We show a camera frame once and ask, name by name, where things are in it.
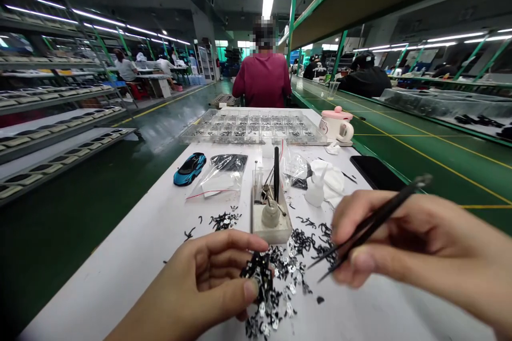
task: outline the blue toy car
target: blue toy car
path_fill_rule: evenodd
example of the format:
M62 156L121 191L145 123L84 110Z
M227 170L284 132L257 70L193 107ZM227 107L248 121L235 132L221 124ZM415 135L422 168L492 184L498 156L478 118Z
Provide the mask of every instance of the blue toy car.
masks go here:
M174 173L174 185L187 186L192 184L192 181L201 173L205 164L206 156L203 153L194 153Z

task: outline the plastic bag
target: plastic bag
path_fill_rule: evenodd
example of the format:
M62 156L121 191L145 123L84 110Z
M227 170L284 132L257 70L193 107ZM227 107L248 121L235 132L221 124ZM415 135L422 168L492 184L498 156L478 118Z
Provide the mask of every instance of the plastic bag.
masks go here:
M213 156L187 200L204 200L223 192L240 193L246 163L246 155Z
M281 143L279 172L281 173L283 191L291 186L308 189L306 179L313 174L308 161L300 154L291 151L285 140Z

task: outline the black tweezers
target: black tweezers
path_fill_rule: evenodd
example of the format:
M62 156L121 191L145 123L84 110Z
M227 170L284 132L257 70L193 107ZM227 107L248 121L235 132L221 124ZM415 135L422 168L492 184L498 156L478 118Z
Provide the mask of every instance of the black tweezers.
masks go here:
M329 249L327 252L325 252L320 258L313 262L308 269L311 269L313 266L318 264L320 261L328 257L330 254L334 253L335 251L339 250L346 244L348 244L350 241L353 241L356 239L356 237L364 230L366 229L353 243L348 247L346 252L341 255L338 258L338 262L334 264L332 267L330 267L326 274L322 276L318 280L318 282L322 282L329 274L334 272L337 268L341 266L343 262L345 262L348 258L348 255L350 254L350 251L362 244L364 244L375 231L384 223L388 218L391 217L391 215L402 205L407 198L409 198L410 195L414 194L416 188L423 188L425 185L429 184L432 180L432 176L430 175L424 175L421 177L416 177L416 179L411 182L409 185L404 187L397 195L395 195L393 198L391 198L387 203L382 205L380 208L378 208L376 211L374 211L369 217L362 220L359 225L354 230L354 233L350 238L345 241L344 243L340 245L336 245Z

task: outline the black phone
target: black phone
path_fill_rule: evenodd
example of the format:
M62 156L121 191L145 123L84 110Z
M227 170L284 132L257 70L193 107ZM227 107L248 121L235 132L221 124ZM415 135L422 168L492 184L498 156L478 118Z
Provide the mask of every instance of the black phone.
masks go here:
M352 156L350 162L373 189L398 192L406 185L377 157Z

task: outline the white shirt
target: white shirt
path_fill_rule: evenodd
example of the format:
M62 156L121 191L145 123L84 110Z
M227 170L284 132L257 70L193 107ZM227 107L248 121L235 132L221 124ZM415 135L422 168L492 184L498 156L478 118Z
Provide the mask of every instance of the white shirt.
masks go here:
M116 60L114 64L116 65L116 68L119 71L119 75L123 80L134 81L137 77L133 71L135 69L135 65L130 60L123 59L123 62Z
M166 59L158 59L158 64L160 64L160 68L162 69L162 72L165 73L166 75L170 75L171 74L170 70L174 68L174 65L171 64L171 62Z

